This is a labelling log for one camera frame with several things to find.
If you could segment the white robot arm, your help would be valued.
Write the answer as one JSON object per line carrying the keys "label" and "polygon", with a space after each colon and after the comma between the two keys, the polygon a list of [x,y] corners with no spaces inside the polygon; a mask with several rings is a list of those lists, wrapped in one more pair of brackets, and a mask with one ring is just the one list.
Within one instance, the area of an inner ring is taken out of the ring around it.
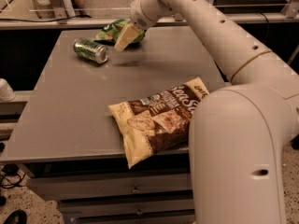
{"label": "white robot arm", "polygon": [[299,134],[299,76],[206,0],[135,0],[148,29],[179,13],[230,84],[197,106],[189,132],[197,224],[287,224],[284,146]]}

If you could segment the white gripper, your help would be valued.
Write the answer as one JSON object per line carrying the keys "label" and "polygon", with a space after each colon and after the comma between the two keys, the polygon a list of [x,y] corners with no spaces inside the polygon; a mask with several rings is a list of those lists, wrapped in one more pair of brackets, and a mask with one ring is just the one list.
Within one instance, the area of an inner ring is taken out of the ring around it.
{"label": "white gripper", "polygon": [[173,13],[174,11],[161,0],[135,0],[131,3],[131,23],[122,28],[114,49],[123,51],[138,38],[140,33],[138,28],[147,30],[154,26],[159,19]]}

